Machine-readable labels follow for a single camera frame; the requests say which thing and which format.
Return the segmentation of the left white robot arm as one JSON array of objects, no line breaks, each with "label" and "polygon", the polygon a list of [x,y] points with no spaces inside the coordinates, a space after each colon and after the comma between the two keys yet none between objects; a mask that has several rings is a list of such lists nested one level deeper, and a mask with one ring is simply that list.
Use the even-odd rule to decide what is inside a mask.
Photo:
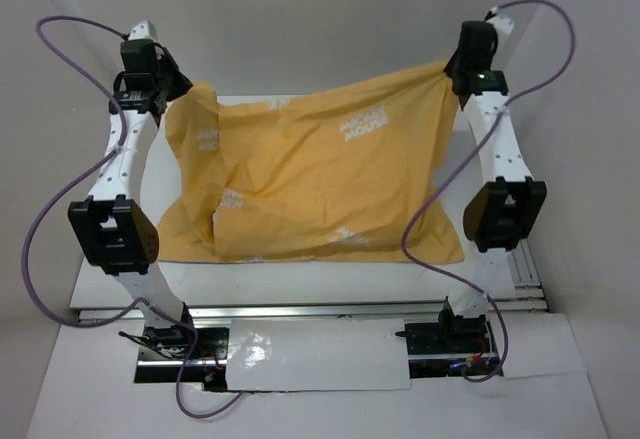
[{"label": "left white robot arm", "polygon": [[109,104],[106,162],[87,198],[70,204],[68,218],[88,263],[113,277],[142,312],[142,344],[184,358],[196,349],[198,335],[187,306],[159,269],[159,234],[139,201],[166,106],[192,84],[152,39],[127,39],[120,54],[124,69]]}]

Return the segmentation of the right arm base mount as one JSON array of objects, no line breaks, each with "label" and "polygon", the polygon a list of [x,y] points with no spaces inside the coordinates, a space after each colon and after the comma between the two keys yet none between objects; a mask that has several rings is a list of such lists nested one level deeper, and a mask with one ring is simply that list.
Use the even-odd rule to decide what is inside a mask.
[{"label": "right arm base mount", "polygon": [[405,341],[411,379],[480,378],[498,369],[499,353],[485,315],[459,322],[441,311],[437,320],[406,322],[394,336]]}]

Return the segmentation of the orange pillowcase with blue back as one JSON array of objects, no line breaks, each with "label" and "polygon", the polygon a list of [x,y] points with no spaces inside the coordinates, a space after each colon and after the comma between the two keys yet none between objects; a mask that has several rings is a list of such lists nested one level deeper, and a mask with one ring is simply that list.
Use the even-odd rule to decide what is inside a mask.
[{"label": "orange pillowcase with blue back", "polygon": [[165,116],[181,193],[158,225],[160,259],[460,262],[454,225],[427,201],[457,109],[440,62],[239,105],[194,85]]}]

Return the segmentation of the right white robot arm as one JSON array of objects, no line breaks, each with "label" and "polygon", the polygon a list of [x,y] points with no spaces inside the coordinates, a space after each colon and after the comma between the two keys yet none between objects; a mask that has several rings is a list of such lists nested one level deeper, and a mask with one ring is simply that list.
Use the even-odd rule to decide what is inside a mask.
[{"label": "right white robot arm", "polygon": [[444,69],[479,148],[482,174],[482,185],[462,215],[463,232],[479,264],[471,285],[445,300],[436,328],[438,343],[448,351],[460,350],[484,332],[486,295],[510,253],[528,237],[547,196],[546,184],[533,178],[522,158],[504,73],[492,67],[499,40],[512,29],[511,21],[501,17],[463,22]]}]

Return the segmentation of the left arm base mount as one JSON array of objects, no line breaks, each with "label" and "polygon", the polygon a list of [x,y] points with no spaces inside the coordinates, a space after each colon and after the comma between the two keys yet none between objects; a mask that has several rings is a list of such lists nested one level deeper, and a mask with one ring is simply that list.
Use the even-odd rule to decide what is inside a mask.
[{"label": "left arm base mount", "polygon": [[[138,347],[135,384],[175,383],[191,345],[154,342],[145,328],[138,335],[119,331],[118,336]],[[198,343],[189,356],[181,376],[182,383],[193,383],[207,392],[226,392],[226,364],[230,337],[229,325],[198,327]]]}]

